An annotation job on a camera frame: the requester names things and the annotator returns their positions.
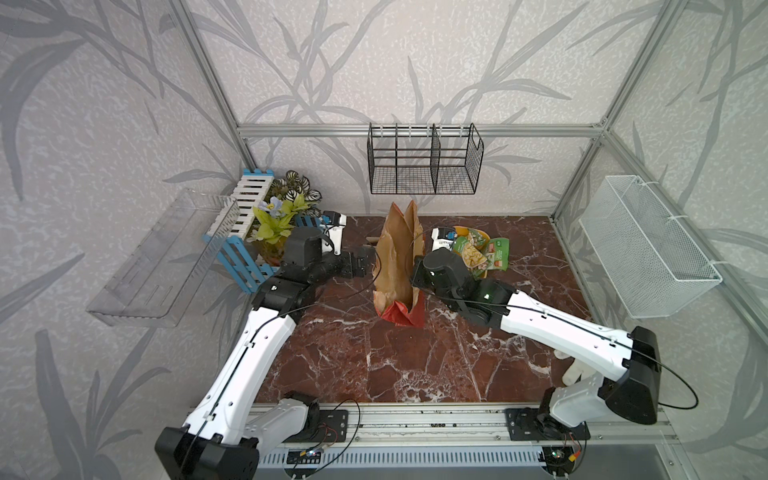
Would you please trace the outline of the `green soup packet front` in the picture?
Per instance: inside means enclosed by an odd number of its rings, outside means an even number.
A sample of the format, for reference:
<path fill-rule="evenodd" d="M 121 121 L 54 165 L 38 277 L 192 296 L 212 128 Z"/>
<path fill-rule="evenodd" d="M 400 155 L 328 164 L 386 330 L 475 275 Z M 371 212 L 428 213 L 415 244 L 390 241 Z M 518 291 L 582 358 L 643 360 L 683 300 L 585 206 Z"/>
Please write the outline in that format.
<path fill-rule="evenodd" d="M 488 258 L 467 237 L 458 237 L 452 249 L 476 279 L 485 277 L 489 265 Z"/>

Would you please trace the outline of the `red paper bag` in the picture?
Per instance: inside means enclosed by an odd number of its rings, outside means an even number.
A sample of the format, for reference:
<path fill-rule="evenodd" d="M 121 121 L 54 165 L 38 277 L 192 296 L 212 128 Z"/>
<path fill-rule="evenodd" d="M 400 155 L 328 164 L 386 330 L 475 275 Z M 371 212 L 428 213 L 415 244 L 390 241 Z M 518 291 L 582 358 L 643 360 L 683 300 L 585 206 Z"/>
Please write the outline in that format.
<path fill-rule="evenodd" d="M 404 211 L 391 204 L 376 252 L 379 265 L 375 269 L 378 277 L 373 303 L 377 314 L 398 326 L 423 328 L 425 298 L 411 284 L 416 257 L 425 253 L 424 229 L 414 201 Z"/>

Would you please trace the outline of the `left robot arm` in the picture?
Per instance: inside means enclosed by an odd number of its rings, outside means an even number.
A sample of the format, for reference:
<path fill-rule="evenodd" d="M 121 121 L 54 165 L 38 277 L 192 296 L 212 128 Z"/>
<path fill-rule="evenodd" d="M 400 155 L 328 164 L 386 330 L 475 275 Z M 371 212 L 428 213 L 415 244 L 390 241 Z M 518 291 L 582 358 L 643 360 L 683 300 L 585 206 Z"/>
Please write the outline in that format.
<path fill-rule="evenodd" d="M 343 230 L 296 227 L 276 274 L 259 287 L 236 347 L 198 406 L 180 427 L 167 427 L 155 452 L 172 479 L 251 479 L 262 456 L 284 441 L 313 440 L 321 416 L 316 400 L 291 393 L 250 423 L 257 394 L 279 351 L 317 291 L 336 278 L 369 275 L 376 250 L 341 247 Z"/>

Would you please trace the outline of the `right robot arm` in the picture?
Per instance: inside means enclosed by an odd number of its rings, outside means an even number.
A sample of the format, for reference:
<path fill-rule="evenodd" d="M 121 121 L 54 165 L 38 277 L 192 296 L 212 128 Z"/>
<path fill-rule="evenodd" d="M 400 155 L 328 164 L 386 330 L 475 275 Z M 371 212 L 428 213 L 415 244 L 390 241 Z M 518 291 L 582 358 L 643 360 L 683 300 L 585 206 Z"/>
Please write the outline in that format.
<path fill-rule="evenodd" d="M 611 329 L 546 305 L 510 284 L 477 279 L 446 248 L 417 257 L 411 283 L 467 321 L 527 337 L 592 370 L 585 379 L 547 391 L 539 406 L 540 423 L 575 428 L 608 413 L 636 424 L 656 423 L 661 362 L 651 330 Z"/>

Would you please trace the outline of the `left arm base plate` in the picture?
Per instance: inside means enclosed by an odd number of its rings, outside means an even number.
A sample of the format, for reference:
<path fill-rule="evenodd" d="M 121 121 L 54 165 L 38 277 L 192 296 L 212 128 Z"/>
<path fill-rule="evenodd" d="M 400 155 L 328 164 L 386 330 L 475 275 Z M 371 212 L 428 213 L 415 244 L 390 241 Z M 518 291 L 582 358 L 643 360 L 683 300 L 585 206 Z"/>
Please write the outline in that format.
<path fill-rule="evenodd" d="M 339 443 L 347 440 L 350 426 L 347 409 L 311 411 L 305 427 L 285 440 L 292 443 Z"/>

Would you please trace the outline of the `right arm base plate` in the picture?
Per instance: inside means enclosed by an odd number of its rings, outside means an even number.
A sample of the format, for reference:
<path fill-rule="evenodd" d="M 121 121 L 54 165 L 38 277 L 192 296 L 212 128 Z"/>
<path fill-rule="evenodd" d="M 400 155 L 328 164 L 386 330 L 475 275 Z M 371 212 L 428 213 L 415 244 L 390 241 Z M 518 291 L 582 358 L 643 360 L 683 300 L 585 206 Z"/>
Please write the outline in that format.
<path fill-rule="evenodd" d="M 591 438 L 585 422 L 577 427 L 567 427 L 549 415 L 540 415 L 535 408 L 507 408 L 504 416 L 511 441 L 584 441 Z"/>

